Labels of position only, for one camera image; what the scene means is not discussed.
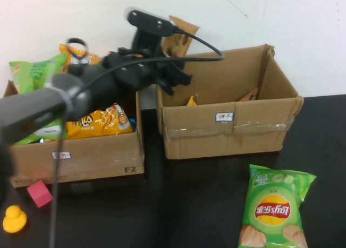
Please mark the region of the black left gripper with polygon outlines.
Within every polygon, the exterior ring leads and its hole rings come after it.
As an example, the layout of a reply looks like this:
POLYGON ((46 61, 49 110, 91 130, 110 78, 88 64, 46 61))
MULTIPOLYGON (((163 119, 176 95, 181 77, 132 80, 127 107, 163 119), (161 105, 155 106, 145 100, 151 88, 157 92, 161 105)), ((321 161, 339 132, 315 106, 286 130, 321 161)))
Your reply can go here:
POLYGON ((156 83, 172 96, 175 93, 172 87, 189 85, 192 74, 184 72, 174 62, 164 62, 159 77, 158 65, 163 59, 150 49, 118 48, 104 57, 104 68, 122 89, 137 91, 156 83))

